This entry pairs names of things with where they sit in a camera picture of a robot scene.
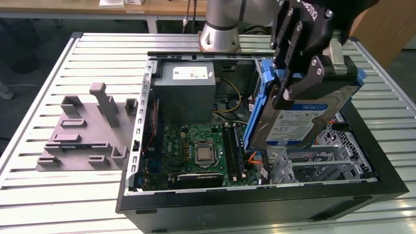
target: label on power supply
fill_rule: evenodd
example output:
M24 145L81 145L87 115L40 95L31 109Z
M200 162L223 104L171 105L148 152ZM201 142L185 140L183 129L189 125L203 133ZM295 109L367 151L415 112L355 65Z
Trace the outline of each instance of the label on power supply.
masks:
M296 145L309 133L312 120L325 113L327 104L293 104L291 110L280 111L267 136L269 145Z
M173 79L208 79L207 67L175 67Z

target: slatted metal table surface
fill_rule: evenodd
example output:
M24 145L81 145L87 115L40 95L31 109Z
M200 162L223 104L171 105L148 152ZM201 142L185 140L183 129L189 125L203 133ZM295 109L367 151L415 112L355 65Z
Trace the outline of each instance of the slatted metal table surface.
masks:
M269 51L267 36L241 36L240 42L243 51ZM105 82L116 101L137 97L148 51L197 51L197 36L84 33L69 39L0 158L0 233L140 233L115 213L121 171L37 172L35 166L63 112L64 95L96 102L89 84ZM344 53L368 75L353 104L411 192L335 221L192 233L416 232L415 104L360 43L348 42Z

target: metal chassis frame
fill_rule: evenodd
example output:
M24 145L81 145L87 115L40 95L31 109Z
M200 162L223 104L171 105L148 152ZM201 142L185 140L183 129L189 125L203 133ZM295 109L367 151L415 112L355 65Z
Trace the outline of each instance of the metal chassis frame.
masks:
M380 179L379 182L280 188L269 186L267 189L261 190L211 191L209 193L155 193L152 195L140 195L139 198L133 194L124 194L127 186L127 170L124 169L116 211L124 213L136 210L136 213L139 212L137 214L140 214L141 211L149 209L169 207L225 205L271 200L312 199L323 196L351 196L353 199L363 199L363 197L367 197L367 201L352 208L349 207L331 217L331 219L336 219L376 201L389 200L407 193L408 189L404 182L401 181L401 178L399 177L399 174L351 102L345 104L340 113L349 124L352 134L361 147L361 151L367 155L373 171L377 173Z

